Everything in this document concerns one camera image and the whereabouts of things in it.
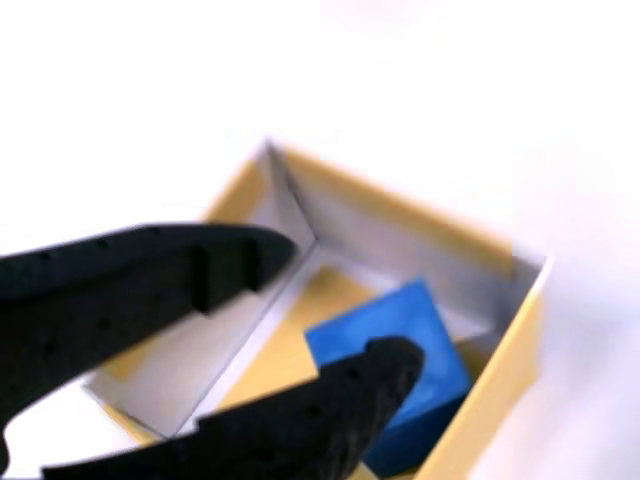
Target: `open box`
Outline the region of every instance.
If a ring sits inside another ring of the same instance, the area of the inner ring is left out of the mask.
[[[298,245],[263,292],[194,314],[111,360],[89,389],[141,443],[316,375],[303,332],[407,281],[426,280],[474,387],[422,467],[463,479],[536,377],[548,263],[291,149],[266,146],[207,215]],[[354,478],[374,478],[365,469]]]

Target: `white surface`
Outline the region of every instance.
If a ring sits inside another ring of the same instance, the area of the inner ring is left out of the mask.
[[[639,17],[616,0],[2,2],[0,253],[196,218],[272,134],[556,254],[545,362],[581,388],[536,408],[604,411],[595,366],[637,370],[613,332],[640,310]],[[16,420],[12,472],[126,444],[90,401]],[[604,466],[640,429],[592,425]],[[586,447],[548,435],[539,463],[583,478]],[[638,477],[619,465],[602,478]]]

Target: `yellow box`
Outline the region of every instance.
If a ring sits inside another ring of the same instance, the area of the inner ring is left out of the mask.
[[[199,416],[313,378],[304,330],[423,276],[475,384],[422,467],[396,478],[466,478],[536,378],[548,261],[271,145],[205,220],[277,229],[299,255],[267,291],[210,318],[185,319],[104,365],[89,387],[123,428],[147,444],[189,431]],[[374,477],[361,467],[352,478]]]

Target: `white background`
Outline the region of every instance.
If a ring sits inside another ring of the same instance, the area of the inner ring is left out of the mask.
[[[555,254],[553,366],[493,463],[638,478],[616,403],[640,398],[636,4],[4,1],[0,254],[199,218],[266,136],[289,142]],[[60,395],[9,428],[14,476],[130,445]]]

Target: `blue cube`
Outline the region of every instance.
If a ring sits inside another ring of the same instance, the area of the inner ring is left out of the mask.
[[[425,352],[415,387],[364,461],[379,477],[422,463],[471,388],[424,282],[415,281],[305,333],[318,367],[364,351],[368,340],[404,336]]]

